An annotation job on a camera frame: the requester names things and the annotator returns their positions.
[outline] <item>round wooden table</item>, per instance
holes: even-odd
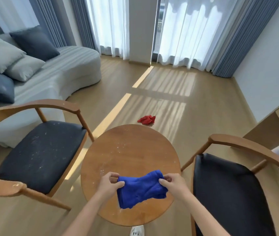
[[[153,170],[161,170],[163,174],[181,173],[179,158],[171,143],[149,127],[118,126],[98,137],[87,151],[82,162],[82,190],[90,200],[100,178],[110,171],[126,177],[141,177]],[[136,226],[161,216],[172,202],[168,192],[165,199],[152,198],[123,210],[115,194],[102,206],[99,215],[117,225]]]

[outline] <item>white sofa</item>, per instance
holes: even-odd
[[[13,42],[9,34],[0,38]],[[77,46],[61,47],[58,51],[60,55],[48,60],[27,82],[15,82],[14,105],[45,98],[65,100],[76,90],[101,80],[97,51]],[[42,111],[48,120],[64,121],[61,110],[43,108]],[[39,123],[41,120],[34,109],[5,119],[0,122],[0,145],[15,147]]]

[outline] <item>wooden floor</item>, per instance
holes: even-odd
[[[102,56],[102,80],[75,92],[68,101],[80,105],[82,115],[95,137],[112,127],[137,123],[144,115],[156,115],[153,129],[166,136],[184,164],[212,133],[243,136],[254,122],[235,82],[198,70],[151,68]],[[78,123],[65,113],[66,121]],[[23,196],[0,198],[0,236],[60,235],[86,204],[80,183],[80,163],[85,144],[73,169],[54,198],[70,205],[65,210]],[[10,149],[0,147],[0,162]],[[252,167],[260,159],[225,146],[211,146],[209,153]],[[183,172],[190,184],[191,167]],[[279,186],[271,167],[257,174],[269,203],[279,235]],[[89,235],[128,236],[130,227],[113,225],[97,217]],[[191,235],[190,217],[180,202],[160,218],[145,225],[146,236]]]

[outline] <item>white shoe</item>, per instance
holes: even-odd
[[[144,226],[139,225],[132,227],[130,236],[145,236]]]

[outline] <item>person's left arm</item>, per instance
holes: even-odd
[[[76,219],[71,223],[62,236],[86,236],[103,203],[110,199],[118,188],[125,182],[111,183],[110,177],[119,177],[118,173],[109,172],[101,178],[97,192],[84,206]]]

